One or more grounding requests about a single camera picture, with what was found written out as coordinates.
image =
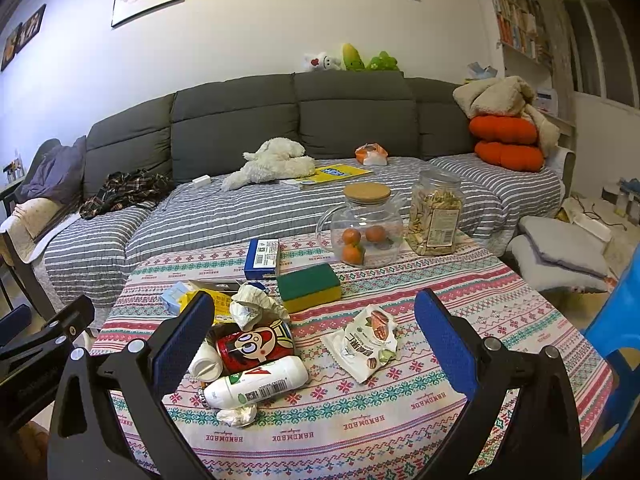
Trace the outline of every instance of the gray cushion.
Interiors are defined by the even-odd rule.
[[[94,124],[86,139],[84,199],[95,195],[115,171],[149,170],[171,176],[173,102],[170,94]]]
[[[273,137],[298,139],[292,76],[252,76],[176,94],[172,111],[174,181],[239,170],[242,152]]]
[[[543,260],[527,235],[516,236],[507,246],[507,255],[518,263],[520,275],[539,292],[569,289],[578,292],[606,292],[607,284],[586,272],[565,269]]]
[[[476,142],[469,132],[469,120],[453,99],[453,83],[424,79],[406,80],[418,106],[420,157],[471,153]]]
[[[307,155],[351,158],[368,142],[391,156],[418,155],[415,101],[401,72],[307,72],[294,84]]]
[[[553,218],[525,216],[520,219],[520,228],[529,235],[546,262],[601,278],[607,275],[609,266],[594,240],[577,225]]]

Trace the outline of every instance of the screw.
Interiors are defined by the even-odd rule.
[[[487,350],[495,352],[502,348],[502,343],[500,343],[500,340],[495,337],[488,337],[484,340],[484,347]]]
[[[560,352],[555,346],[545,346],[545,354],[547,357],[552,359],[558,359],[560,357]]]
[[[79,361],[84,357],[84,348],[76,348],[71,352],[71,359],[73,361]]]
[[[134,339],[127,345],[127,350],[132,354],[137,354],[145,347],[145,342],[142,339]]]

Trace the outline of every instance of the white pill bottle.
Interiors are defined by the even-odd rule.
[[[204,396],[212,408],[234,410],[295,390],[308,380],[300,358],[289,355],[246,372],[220,377],[204,389]]]

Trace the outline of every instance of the plaid shirt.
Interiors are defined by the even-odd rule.
[[[80,206],[80,216],[89,220],[96,215],[119,211],[141,202],[158,203],[174,188],[174,183],[159,173],[137,170],[111,173],[95,196]]]

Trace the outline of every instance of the white charger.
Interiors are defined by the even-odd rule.
[[[208,186],[211,184],[211,177],[209,175],[199,176],[198,178],[194,178],[192,181],[193,187],[198,189],[199,187]]]

